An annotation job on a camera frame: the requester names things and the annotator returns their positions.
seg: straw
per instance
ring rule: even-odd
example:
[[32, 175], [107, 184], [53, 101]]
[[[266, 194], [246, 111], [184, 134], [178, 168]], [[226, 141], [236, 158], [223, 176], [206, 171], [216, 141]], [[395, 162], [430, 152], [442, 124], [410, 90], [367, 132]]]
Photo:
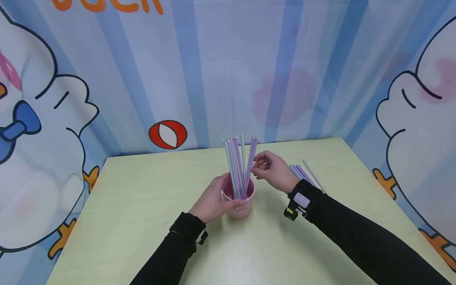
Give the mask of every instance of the straw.
[[233, 176], [233, 167], [231, 166], [231, 159], [230, 159], [230, 155], [229, 155], [228, 141], [227, 140], [223, 140], [223, 142], [225, 144], [225, 151], [227, 153], [228, 168], [229, 168], [229, 173], [230, 173], [230, 176], [231, 176], [231, 184], [233, 186], [233, 197], [234, 197], [234, 176]]
[[232, 168], [232, 175], [234, 177], [234, 184], [233, 184], [233, 196], [234, 199], [239, 199], [239, 177], [238, 177], [238, 172], [236, 171], [238, 168], [237, 162], [236, 162], [236, 156], [235, 156], [235, 150], [234, 150], [234, 140], [230, 139], [228, 140], [228, 146], [229, 146], [229, 158], [231, 161], [231, 168]]
[[312, 184], [314, 187], [316, 187], [315, 184], [314, 184], [314, 182], [312, 181], [312, 179], [307, 175], [307, 173], [304, 172], [304, 169], [302, 169], [302, 167], [301, 167], [300, 165], [299, 165], [299, 166], [296, 166], [296, 168], [298, 169], [298, 171], [299, 171], [300, 173], [302, 173], [302, 174], [304, 175], [304, 178], [307, 180], [307, 182], [309, 182], [309, 183]]
[[310, 167], [307, 165], [306, 163], [306, 160], [303, 159], [302, 162], [304, 163], [304, 165], [307, 167], [307, 169], [309, 170], [310, 174], [312, 175], [312, 177], [315, 179], [315, 181], [317, 182], [318, 186], [320, 186], [320, 190], [323, 191], [323, 193], [326, 193], [325, 190], [323, 189], [323, 187], [321, 186], [321, 183], [318, 181], [318, 179], [315, 177], [315, 175], [312, 173], [312, 170], [310, 169]]
[[291, 170], [291, 172], [292, 172], [296, 177], [298, 177], [299, 179], [302, 179], [300, 173], [293, 167], [293, 165], [290, 165], [288, 168]]
[[241, 135], [241, 152], [242, 152], [242, 173], [245, 174], [245, 145], [244, 145], [244, 136], [243, 135]]
[[249, 187], [250, 172], [252, 171], [252, 166], [254, 163], [257, 143], [258, 143], [258, 139], [252, 138], [252, 142], [250, 143], [249, 160], [247, 161], [247, 170], [245, 171], [245, 176], [244, 176], [244, 188], [242, 191], [242, 198], [244, 200], [247, 198], [247, 189]]
[[238, 160], [238, 170], [239, 170], [239, 177], [241, 179], [241, 189], [242, 189], [243, 188], [242, 182], [244, 181], [244, 171], [243, 171], [243, 165], [241, 163], [241, 156], [239, 155], [238, 137], [234, 137], [234, 144], [236, 146], [236, 159]]

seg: backdrop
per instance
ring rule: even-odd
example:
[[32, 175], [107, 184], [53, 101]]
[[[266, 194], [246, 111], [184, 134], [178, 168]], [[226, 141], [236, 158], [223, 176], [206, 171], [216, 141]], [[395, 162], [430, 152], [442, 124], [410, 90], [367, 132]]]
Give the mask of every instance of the backdrop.
[[0, 12], [1, 284], [45, 284], [108, 156], [240, 134], [342, 136], [456, 270], [455, 2], [0, 0]]

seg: pink plastic cup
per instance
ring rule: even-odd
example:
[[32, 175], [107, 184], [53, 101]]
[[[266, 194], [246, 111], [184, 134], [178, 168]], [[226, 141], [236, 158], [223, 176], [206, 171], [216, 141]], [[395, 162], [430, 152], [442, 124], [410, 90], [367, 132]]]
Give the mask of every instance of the pink plastic cup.
[[[245, 199], [245, 206], [238, 207], [227, 212], [228, 217], [234, 220], [242, 220], [247, 218], [252, 212], [253, 197], [255, 194], [255, 184], [252, 179], [249, 179], [249, 186], [247, 187], [247, 198]], [[225, 201], [233, 200], [233, 184], [231, 183], [231, 177], [225, 179], [222, 185], [222, 198]]]

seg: wristband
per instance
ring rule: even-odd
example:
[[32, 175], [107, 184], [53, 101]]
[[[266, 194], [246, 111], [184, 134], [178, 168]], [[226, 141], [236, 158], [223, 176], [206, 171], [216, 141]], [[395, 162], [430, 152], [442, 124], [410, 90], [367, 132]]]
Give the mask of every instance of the wristband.
[[298, 215], [308, 219], [323, 192], [306, 180], [301, 180], [293, 191], [288, 194], [290, 203], [284, 211], [284, 216], [294, 221]]
[[206, 224], [198, 217], [182, 212], [170, 227], [170, 232], [180, 236], [184, 243], [191, 247], [203, 244], [207, 238]]

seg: hand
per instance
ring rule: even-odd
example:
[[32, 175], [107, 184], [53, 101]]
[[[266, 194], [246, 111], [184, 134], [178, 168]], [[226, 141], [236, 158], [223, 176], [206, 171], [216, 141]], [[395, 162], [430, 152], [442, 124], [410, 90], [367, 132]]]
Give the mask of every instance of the hand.
[[286, 194], [293, 191], [299, 178], [288, 168], [288, 164], [280, 156], [266, 150], [254, 157], [252, 173], [257, 179], [265, 179], [272, 187]]
[[188, 212], [198, 217], [203, 223], [209, 223], [218, 220], [229, 210], [245, 206], [245, 201], [241, 199], [231, 201], [222, 199], [222, 185], [227, 178], [229, 178], [229, 173], [215, 177]]

